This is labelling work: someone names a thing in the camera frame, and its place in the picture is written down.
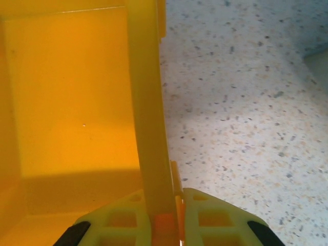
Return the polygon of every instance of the floor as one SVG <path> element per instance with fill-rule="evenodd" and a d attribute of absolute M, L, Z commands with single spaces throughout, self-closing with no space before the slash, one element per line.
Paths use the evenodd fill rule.
<path fill-rule="evenodd" d="M 167 0 L 170 155 L 184 187 L 264 219 L 286 245 L 328 245 L 328 91 L 303 57 L 328 1 Z"/>

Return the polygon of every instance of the yellow plastic container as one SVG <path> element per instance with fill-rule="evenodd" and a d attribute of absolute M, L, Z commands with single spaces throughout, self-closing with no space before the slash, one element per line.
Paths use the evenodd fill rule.
<path fill-rule="evenodd" d="M 152 148 L 141 168 L 157 159 L 151 171 L 165 169 L 171 187 L 158 62 L 165 2 L 0 0 L 0 15 L 0 245 L 53 245 L 81 215 L 141 189 L 135 129 L 139 154 Z M 145 194 L 172 199 L 149 211 L 171 212 L 173 191 L 162 196 L 158 184 Z"/>

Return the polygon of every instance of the terrazzo floor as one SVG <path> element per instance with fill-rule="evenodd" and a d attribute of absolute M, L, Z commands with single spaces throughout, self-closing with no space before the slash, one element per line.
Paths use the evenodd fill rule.
<path fill-rule="evenodd" d="M 286 245 L 327 246 L 328 91 L 302 58 L 328 43 L 328 1 L 168 0 L 167 18 L 183 186 L 258 215 Z"/>

